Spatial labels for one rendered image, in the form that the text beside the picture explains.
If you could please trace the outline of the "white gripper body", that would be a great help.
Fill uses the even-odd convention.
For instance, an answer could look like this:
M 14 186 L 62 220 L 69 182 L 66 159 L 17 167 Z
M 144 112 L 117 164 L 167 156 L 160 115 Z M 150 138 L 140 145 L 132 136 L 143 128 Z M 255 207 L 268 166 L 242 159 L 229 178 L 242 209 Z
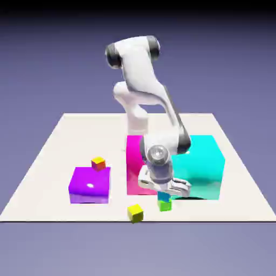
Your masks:
M 165 178 L 157 178 L 146 165 L 143 165 L 139 172 L 138 185 L 145 189 L 180 197 L 189 197 L 191 190 L 191 184 L 188 181 L 172 177 L 171 175 Z

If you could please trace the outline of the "small red cube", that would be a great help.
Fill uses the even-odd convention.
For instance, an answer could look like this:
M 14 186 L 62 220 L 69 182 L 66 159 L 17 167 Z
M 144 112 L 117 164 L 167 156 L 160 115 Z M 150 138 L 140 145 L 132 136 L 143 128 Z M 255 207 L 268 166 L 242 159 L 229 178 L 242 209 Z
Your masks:
M 104 158 L 98 156 L 91 159 L 91 166 L 96 171 L 104 170 L 106 168 L 106 161 Z

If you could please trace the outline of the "small green cube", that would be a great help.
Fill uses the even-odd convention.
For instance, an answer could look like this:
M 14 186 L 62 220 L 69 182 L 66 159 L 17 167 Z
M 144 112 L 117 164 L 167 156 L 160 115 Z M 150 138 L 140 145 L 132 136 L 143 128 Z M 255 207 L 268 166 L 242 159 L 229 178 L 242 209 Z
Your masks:
M 165 211 L 171 211 L 172 210 L 172 200 L 168 199 L 168 200 L 161 200 L 158 199 L 157 200 L 157 205 L 159 208 L 160 212 L 165 212 Z

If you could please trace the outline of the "large cyan box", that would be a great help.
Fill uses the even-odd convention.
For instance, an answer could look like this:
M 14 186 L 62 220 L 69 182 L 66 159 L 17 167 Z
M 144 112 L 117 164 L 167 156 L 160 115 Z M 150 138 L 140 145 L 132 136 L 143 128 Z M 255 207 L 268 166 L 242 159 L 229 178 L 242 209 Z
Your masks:
M 189 152 L 172 156 L 175 177 L 191 184 L 190 197 L 218 200 L 225 157 L 212 135 L 192 135 Z

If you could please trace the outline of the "small blue cube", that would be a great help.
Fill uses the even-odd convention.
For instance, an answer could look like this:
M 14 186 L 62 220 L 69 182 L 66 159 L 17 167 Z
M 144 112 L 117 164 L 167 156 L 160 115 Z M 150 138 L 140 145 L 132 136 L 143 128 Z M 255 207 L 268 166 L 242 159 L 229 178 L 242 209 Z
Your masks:
M 157 200 L 169 203 L 171 201 L 171 195 L 166 192 L 157 192 Z

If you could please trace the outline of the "small yellow cube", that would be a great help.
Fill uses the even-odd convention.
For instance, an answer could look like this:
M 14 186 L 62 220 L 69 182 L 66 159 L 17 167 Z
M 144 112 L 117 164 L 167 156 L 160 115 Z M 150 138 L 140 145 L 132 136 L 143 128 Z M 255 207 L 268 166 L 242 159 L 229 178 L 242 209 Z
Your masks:
M 138 205 L 132 205 L 127 208 L 128 218 L 132 223 L 143 221 L 143 209 Z

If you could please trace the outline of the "large purple box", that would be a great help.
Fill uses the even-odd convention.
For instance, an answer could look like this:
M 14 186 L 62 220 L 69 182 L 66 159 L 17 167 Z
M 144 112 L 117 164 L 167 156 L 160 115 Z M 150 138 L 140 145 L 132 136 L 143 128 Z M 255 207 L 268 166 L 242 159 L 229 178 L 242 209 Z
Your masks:
M 68 186 L 71 204 L 107 204 L 111 168 L 76 167 Z

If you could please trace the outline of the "large magenta box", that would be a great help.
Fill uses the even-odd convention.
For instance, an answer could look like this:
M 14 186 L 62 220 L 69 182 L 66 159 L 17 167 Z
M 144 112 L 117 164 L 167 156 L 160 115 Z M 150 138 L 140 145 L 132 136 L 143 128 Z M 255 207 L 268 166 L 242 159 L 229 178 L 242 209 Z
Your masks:
M 128 135 L 126 142 L 127 195 L 157 195 L 156 191 L 138 185 L 138 175 L 144 165 L 140 153 L 142 135 Z

